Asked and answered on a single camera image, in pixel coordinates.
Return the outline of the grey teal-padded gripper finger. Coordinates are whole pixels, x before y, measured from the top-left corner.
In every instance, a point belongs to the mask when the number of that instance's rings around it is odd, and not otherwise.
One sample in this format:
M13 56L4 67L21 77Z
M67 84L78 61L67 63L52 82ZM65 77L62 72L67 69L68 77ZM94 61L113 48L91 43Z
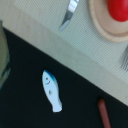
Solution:
M0 89L10 74L10 55L7 39L0 20Z

